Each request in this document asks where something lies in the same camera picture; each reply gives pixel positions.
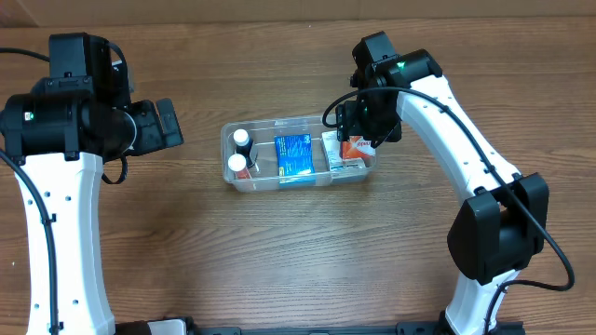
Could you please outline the red medicine box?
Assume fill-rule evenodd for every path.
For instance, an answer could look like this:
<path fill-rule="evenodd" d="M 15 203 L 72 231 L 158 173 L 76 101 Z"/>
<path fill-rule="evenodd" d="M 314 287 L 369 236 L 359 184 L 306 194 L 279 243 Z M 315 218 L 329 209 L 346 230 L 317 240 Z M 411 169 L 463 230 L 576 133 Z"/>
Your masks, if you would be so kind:
<path fill-rule="evenodd" d="M 362 136 L 350 136 L 348 141 L 341 142 L 340 156 L 344 159 L 362 158 L 363 160 L 375 157 L 376 151 L 372 142 Z"/>

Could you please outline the white bandage box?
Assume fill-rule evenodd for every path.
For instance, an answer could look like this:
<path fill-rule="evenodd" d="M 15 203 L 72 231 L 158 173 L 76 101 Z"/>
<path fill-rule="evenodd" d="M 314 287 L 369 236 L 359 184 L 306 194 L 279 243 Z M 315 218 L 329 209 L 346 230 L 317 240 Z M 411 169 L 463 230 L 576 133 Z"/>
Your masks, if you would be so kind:
<path fill-rule="evenodd" d="M 329 171 L 366 167 L 364 160 L 360 157 L 343 158 L 341 156 L 341 149 L 344 143 L 337 140 L 336 132 L 334 130 L 323 132 L 321 134 L 321 140 Z"/>

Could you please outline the orange tube white cap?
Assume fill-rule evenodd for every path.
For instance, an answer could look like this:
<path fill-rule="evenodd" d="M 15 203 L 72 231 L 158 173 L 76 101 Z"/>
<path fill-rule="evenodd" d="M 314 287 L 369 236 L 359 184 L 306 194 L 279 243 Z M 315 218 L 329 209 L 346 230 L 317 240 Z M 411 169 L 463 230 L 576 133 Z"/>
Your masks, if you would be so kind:
<path fill-rule="evenodd" d="M 251 178 L 247 159 L 244 155 L 232 154 L 227 160 L 227 165 L 236 179 L 246 180 Z"/>

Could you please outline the black bottle white cap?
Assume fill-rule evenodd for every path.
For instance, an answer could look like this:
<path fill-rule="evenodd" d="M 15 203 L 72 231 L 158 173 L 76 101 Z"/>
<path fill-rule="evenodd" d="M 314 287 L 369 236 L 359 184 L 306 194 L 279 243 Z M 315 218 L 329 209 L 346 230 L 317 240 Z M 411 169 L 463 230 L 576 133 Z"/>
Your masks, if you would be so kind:
<path fill-rule="evenodd" d="M 240 128 L 234 131 L 233 140 L 236 145 L 236 153 L 246 158 L 247 167 L 252 168 L 257 160 L 258 152 L 254 141 L 246 129 Z"/>

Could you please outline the blue medicine box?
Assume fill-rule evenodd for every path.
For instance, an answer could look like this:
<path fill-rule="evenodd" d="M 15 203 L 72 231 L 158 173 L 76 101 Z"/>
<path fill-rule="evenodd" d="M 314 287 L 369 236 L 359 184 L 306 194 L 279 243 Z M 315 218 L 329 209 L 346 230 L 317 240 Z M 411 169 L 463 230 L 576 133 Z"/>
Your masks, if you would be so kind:
<path fill-rule="evenodd" d="M 310 134 L 278 136 L 275 137 L 275 145 L 281 188 L 316 183 Z"/>

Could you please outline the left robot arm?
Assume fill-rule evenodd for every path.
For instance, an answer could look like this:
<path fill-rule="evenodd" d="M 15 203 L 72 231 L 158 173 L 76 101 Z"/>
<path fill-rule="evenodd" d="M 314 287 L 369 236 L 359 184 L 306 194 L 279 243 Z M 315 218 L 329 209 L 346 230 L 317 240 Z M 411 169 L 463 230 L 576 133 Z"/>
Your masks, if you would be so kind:
<path fill-rule="evenodd" d="M 104 165 L 183 143 L 168 99 L 132 101 L 121 49 L 88 33 L 53 34 L 49 74 L 1 113 L 2 159 L 27 222 L 31 334 L 189 334 L 187 317 L 117 323 L 103 280 Z"/>

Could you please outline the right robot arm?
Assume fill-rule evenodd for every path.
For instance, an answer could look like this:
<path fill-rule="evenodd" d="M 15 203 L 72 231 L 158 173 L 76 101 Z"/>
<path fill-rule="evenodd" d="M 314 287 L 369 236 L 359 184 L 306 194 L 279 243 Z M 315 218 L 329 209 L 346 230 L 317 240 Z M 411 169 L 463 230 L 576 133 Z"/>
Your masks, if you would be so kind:
<path fill-rule="evenodd" d="M 456 101 L 447 78 L 424 49 L 400 55 L 387 35 L 361 39 L 352 57 L 354 92 L 334 102 L 339 141 L 357 137 L 376 148 L 401 138 L 408 124 L 452 184 L 460 209 L 447 235 L 459 270 L 454 297 L 437 322 L 406 322 L 400 331 L 523 334 L 496 319 L 508 287 L 545 244 L 549 188 L 524 176 L 481 135 Z"/>

